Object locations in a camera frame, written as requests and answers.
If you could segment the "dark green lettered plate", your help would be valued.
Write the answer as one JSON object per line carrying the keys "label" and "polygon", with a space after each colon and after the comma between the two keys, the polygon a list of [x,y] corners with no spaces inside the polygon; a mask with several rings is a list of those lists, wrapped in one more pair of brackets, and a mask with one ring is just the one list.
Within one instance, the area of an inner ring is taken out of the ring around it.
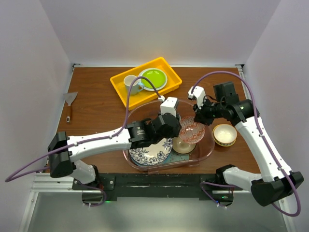
{"label": "dark green lettered plate", "polygon": [[140,166],[140,167],[150,167],[150,166],[155,166],[159,164],[164,164],[167,162],[168,157],[165,157],[164,159],[159,159],[159,158],[138,158],[138,159],[132,159],[133,162]]}

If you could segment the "dark blue patterned plate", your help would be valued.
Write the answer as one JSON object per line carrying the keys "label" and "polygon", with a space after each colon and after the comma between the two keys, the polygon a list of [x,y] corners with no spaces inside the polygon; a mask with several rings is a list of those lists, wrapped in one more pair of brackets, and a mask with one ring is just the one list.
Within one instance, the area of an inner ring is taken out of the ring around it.
{"label": "dark blue patterned plate", "polygon": [[172,151],[172,138],[162,139],[159,143],[144,148],[134,148],[128,151],[132,159],[169,157]]}

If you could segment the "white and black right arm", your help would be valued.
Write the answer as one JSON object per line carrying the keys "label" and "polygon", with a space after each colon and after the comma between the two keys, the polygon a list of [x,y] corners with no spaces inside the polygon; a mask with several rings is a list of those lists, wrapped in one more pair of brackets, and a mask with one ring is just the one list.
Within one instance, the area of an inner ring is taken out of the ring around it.
{"label": "white and black right arm", "polygon": [[188,91],[188,98],[196,100],[193,106],[195,122],[211,125],[216,118],[224,118],[240,133],[247,143],[260,173],[253,174],[240,170],[234,165],[226,165],[216,170],[215,184],[225,190],[237,186],[250,191],[261,206],[267,206],[290,196],[293,189],[304,181],[301,172],[294,172],[282,159],[269,138],[262,119],[253,102],[240,100],[232,82],[213,87],[216,102],[207,99],[202,87],[193,86]]}

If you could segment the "beige bowl with black rim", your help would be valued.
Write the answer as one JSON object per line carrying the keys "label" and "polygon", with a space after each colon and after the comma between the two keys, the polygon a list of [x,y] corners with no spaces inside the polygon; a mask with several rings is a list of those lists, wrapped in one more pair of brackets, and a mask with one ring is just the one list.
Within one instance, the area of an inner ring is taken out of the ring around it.
{"label": "beige bowl with black rim", "polygon": [[196,147],[196,144],[189,144],[181,140],[179,137],[172,139],[172,148],[179,154],[191,153]]}

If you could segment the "mint divided rectangular plate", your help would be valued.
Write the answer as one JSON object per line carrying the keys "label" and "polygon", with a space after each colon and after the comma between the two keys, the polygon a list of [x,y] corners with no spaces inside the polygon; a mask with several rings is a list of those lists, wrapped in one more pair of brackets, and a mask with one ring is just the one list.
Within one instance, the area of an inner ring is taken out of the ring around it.
{"label": "mint divided rectangular plate", "polygon": [[166,161],[166,163],[175,163],[179,161],[187,161],[190,159],[190,154],[179,154],[179,153],[171,153]]}

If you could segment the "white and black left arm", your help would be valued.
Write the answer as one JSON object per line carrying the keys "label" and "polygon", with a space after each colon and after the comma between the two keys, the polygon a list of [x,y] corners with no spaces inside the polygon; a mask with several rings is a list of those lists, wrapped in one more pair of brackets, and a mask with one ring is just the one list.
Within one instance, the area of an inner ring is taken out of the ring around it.
{"label": "white and black left arm", "polygon": [[50,176],[70,176],[88,189],[100,184],[97,168],[82,162],[83,158],[116,151],[145,148],[164,138],[178,137],[181,130],[179,115],[165,113],[155,119],[134,121],[117,130],[88,136],[66,136],[59,132],[48,146]]}

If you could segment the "red patterned bowl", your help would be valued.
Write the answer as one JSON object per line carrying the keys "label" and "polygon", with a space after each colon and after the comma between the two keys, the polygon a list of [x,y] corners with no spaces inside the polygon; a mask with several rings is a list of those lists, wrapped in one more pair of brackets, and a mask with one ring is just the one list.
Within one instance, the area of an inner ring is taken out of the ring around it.
{"label": "red patterned bowl", "polygon": [[195,122],[193,116],[186,116],[180,120],[181,130],[179,138],[188,144],[196,144],[203,139],[206,132],[205,125]]}

